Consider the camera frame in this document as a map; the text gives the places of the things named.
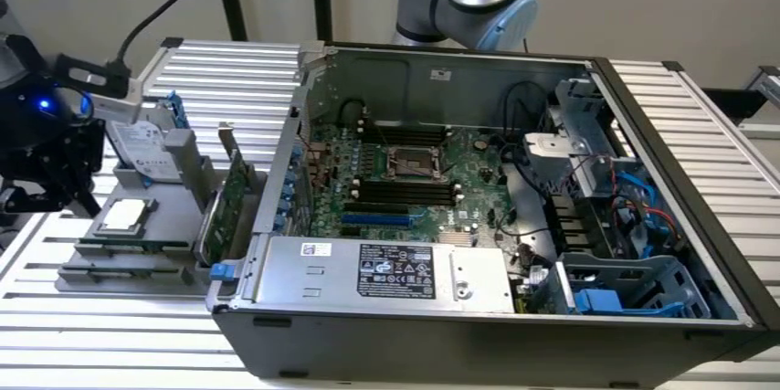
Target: warning label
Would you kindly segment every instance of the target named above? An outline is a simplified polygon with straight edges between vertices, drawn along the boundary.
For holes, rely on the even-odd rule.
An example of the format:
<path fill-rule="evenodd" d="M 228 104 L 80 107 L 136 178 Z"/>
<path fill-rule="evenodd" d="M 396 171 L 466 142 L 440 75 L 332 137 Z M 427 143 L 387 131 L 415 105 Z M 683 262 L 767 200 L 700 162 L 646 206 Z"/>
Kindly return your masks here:
<path fill-rule="evenodd" d="M 362 244 L 358 292 L 363 297 L 436 299 L 432 248 Z"/>

